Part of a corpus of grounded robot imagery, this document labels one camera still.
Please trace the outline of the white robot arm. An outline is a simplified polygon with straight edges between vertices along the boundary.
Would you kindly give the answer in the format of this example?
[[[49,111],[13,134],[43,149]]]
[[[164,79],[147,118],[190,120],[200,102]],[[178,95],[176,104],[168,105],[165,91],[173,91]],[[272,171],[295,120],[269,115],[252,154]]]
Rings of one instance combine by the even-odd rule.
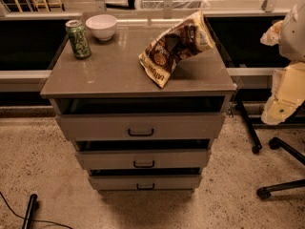
[[[283,70],[274,70],[272,95],[261,116],[265,124],[277,125],[305,102],[305,0],[264,32],[260,43],[277,45],[279,54],[289,60]]]

